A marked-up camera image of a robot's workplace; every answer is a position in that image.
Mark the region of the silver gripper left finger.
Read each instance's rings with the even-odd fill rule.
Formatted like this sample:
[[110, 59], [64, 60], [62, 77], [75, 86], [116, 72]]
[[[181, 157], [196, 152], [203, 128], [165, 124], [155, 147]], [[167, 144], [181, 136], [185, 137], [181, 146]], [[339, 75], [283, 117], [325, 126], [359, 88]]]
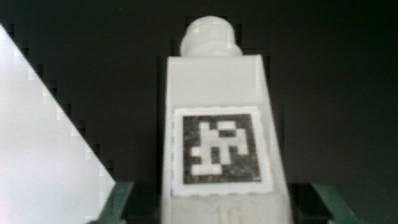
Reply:
[[117, 182], [94, 224], [126, 224], [124, 211], [133, 191], [133, 182]]

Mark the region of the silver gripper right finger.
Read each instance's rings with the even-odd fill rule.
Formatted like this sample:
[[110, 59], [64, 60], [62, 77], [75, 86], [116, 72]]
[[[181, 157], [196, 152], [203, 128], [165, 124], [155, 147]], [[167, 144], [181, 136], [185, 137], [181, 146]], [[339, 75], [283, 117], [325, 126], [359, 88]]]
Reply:
[[315, 184], [313, 187], [332, 215], [327, 224], [370, 224], [357, 218], [336, 187], [327, 184]]

